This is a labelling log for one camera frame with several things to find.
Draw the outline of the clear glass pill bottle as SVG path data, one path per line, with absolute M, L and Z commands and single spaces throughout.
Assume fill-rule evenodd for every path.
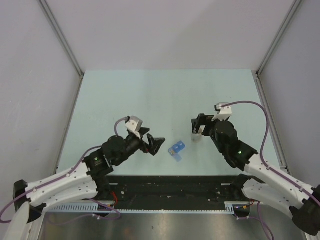
M 203 132 L 203 129 L 201 127 L 199 128 L 198 132 L 193 132 L 191 134 L 191 141 L 194 143 L 200 142 L 202 139 L 202 132 Z

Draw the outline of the blue plastic pill organizer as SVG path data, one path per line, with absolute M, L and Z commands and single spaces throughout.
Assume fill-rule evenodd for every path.
M 186 145 L 182 141 L 179 141 L 168 149 L 168 153 L 171 157 L 175 159 L 176 162 L 180 162 L 182 160 L 180 152 L 184 150 L 185 147 Z

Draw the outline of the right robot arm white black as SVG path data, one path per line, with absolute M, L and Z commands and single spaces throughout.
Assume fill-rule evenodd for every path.
M 239 140 L 229 115 L 199 114 L 191 120 L 194 135 L 210 137 L 226 162 L 242 171 L 230 188 L 231 196 L 242 201 L 263 202 L 287 215 L 308 235 L 320 232 L 320 188 L 304 183 L 276 169 L 263 157 L 262 151 Z

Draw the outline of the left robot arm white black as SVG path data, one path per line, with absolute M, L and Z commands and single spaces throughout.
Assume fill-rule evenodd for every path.
M 149 128 L 144 127 L 139 133 L 142 137 L 132 132 L 126 138 L 111 136 L 102 145 L 88 149 L 75 166 L 58 174 L 33 183 L 17 181 L 13 187 L 15 210 L 28 203 L 28 222 L 31 223 L 62 203 L 95 197 L 107 199 L 111 193 L 107 176 L 114 171 L 114 167 L 127 161 L 137 151 L 155 156 L 165 142 L 164 138 L 154 138 L 149 134 Z

